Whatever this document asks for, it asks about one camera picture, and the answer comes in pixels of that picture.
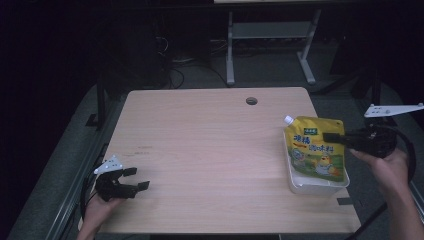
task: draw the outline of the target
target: black cable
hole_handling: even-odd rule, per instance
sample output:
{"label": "black cable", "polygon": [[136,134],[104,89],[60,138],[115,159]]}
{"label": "black cable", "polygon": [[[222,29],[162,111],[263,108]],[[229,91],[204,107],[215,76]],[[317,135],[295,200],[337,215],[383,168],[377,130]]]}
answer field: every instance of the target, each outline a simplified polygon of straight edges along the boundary
{"label": "black cable", "polygon": [[87,176],[84,178],[82,186],[81,186],[81,193],[80,193],[80,212],[81,212],[81,218],[84,220],[85,218],[85,211],[87,208],[87,202],[86,202],[86,192],[88,187],[90,186],[90,183],[93,181],[94,174],[93,171],[98,168],[101,165],[95,164],[95,166],[88,172]]}
{"label": "black cable", "polygon": [[95,192],[95,193],[93,193],[93,195],[91,195],[91,197],[87,200],[87,205],[88,205],[88,203],[91,201],[91,199],[92,199],[94,196],[96,196],[96,194],[97,194],[97,192]]}
{"label": "black cable", "polygon": [[[402,141],[405,143],[406,146],[406,150],[408,152],[408,156],[409,156],[409,162],[408,162],[408,183],[412,181],[412,179],[414,178],[415,175],[415,169],[417,166],[417,159],[416,159],[416,155],[415,155],[415,148],[414,145],[412,144],[411,141],[409,141],[409,139],[406,137],[405,134],[403,134],[402,132],[400,132],[399,130],[389,127],[389,126],[381,126],[379,125],[378,127],[381,128],[386,128],[386,129],[390,129],[392,131],[394,131],[401,139]],[[371,225],[371,223],[378,217],[381,215],[381,213],[383,213],[385,210],[387,209],[387,203],[383,203],[379,208],[377,208],[377,210],[374,211],[374,213],[364,222],[364,224],[362,224],[352,235],[350,235],[349,237],[347,237],[345,240],[353,240],[356,239],[361,233],[363,233],[369,225]]]}
{"label": "black cable", "polygon": [[216,71],[215,69],[213,69],[213,68],[211,68],[209,66],[204,66],[204,65],[188,65],[188,66],[179,66],[178,68],[187,68],[187,67],[202,67],[202,68],[209,69],[210,71],[212,71],[212,72],[216,73],[216,75],[218,75],[218,77],[224,82],[224,84],[225,84],[226,87],[228,87],[228,88],[230,87],[227,84],[227,81],[225,81],[225,79],[221,76],[221,74],[218,71]]}

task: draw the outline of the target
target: white container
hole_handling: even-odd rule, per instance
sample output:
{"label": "white container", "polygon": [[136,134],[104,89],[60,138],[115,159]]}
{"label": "white container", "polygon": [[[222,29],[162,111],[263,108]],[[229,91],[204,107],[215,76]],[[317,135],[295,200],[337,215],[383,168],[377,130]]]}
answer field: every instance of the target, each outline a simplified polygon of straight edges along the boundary
{"label": "white container", "polygon": [[296,171],[291,165],[291,159],[287,151],[286,136],[284,134],[284,149],[287,155],[287,169],[289,174],[290,190],[297,194],[332,195],[340,189],[349,186],[350,180],[344,169],[344,181],[333,182],[321,178],[310,177]]}

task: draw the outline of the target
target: hand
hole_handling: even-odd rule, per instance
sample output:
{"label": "hand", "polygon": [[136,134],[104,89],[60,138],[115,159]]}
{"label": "hand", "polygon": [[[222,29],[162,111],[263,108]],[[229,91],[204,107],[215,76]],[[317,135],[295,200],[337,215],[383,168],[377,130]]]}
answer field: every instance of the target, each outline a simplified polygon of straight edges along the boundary
{"label": "hand", "polygon": [[350,152],[371,167],[371,171],[380,185],[380,191],[386,199],[395,192],[404,192],[409,189],[408,158],[403,151],[396,148],[384,159],[353,149]]}
{"label": "hand", "polygon": [[366,162],[380,185],[390,213],[390,239],[424,239],[424,226],[408,183],[408,158],[399,149],[385,158],[350,150]]}
{"label": "hand", "polygon": [[88,202],[84,222],[77,239],[94,239],[101,225],[109,218],[113,210],[125,200],[126,199],[112,198],[109,202],[105,202],[99,195],[95,194]]}

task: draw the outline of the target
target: cable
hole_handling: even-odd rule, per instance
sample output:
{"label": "cable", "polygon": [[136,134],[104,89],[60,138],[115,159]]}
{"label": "cable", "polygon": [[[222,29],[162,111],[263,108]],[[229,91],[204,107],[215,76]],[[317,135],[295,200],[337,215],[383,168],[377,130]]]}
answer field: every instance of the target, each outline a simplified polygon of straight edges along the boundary
{"label": "cable", "polygon": [[88,201],[87,201],[87,205],[88,205],[88,203],[91,201],[91,199],[94,197],[94,196],[96,196],[96,194],[97,194],[97,192],[95,192],[95,193],[93,193],[93,195],[91,195],[91,197],[88,199]]}
{"label": "cable", "polygon": [[[409,162],[408,162],[408,183],[412,181],[415,175],[415,169],[417,166],[417,159],[415,155],[415,148],[411,141],[406,137],[405,134],[400,132],[399,130],[389,127],[389,126],[382,126],[378,125],[378,127],[386,128],[394,131],[405,143],[406,150],[408,152],[409,156]],[[369,225],[378,217],[381,213],[383,213],[387,209],[387,203],[383,203],[377,210],[374,211],[374,213],[362,224],[352,235],[347,237],[345,240],[353,240],[356,239],[361,233],[363,233]]]}
{"label": "cable", "polygon": [[211,50],[211,55],[217,54],[217,53],[227,49],[226,48],[226,46],[228,45],[227,40],[214,40],[214,41],[211,40],[211,42],[217,42],[217,43],[223,42],[223,44],[221,44],[220,46]]}
{"label": "cable", "polygon": [[194,61],[195,59],[194,58],[185,58],[185,59],[178,59],[178,60],[176,60],[176,59],[173,59],[172,60],[172,62],[173,63],[189,63],[189,62],[191,62],[191,61]]}
{"label": "cable", "polygon": [[81,194],[80,194],[80,212],[81,212],[81,218],[83,220],[85,218],[85,211],[86,211],[87,203],[88,203],[85,200],[85,198],[86,198],[86,192],[87,192],[88,187],[90,186],[90,183],[95,178],[94,177],[94,174],[93,174],[93,171],[96,168],[98,168],[100,165],[101,165],[101,163],[95,164],[95,166],[90,170],[90,172],[87,174],[87,176],[83,180],[83,184],[82,184],[82,187],[81,187]]}
{"label": "cable", "polygon": [[225,84],[226,87],[228,87],[228,88],[230,87],[227,84],[227,82],[225,81],[225,79],[221,76],[221,74],[218,71],[216,71],[215,69],[213,69],[213,68],[211,68],[209,66],[204,66],[204,65],[178,66],[178,68],[187,68],[187,67],[202,67],[202,68],[209,69],[210,71],[212,71],[212,72],[216,73],[216,75],[218,75],[218,77],[224,82],[224,84]]}
{"label": "cable", "polygon": [[168,50],[168,47],[169,47],[169,42],[168,42],[168,40],[166,39],[166,38],[164,38],[164,37],[156,37],[156,40],[163,40],[163,41],[165,41],[165,48],[162,50],[162,51],[159,51],[159,53],[164,53],[164,52],[166,52],[166,50]]}

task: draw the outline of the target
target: hole in table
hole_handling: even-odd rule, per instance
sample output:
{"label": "hole in table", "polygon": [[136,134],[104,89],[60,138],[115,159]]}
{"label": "hole in table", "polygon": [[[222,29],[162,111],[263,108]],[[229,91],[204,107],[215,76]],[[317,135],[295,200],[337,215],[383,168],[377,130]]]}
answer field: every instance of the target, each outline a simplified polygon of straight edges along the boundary
{"label": "hole in table", "polygon": [[248,97],[246,98],[246,103],[249,105],[256,105],[258,103],[258,99],[254,97]]}

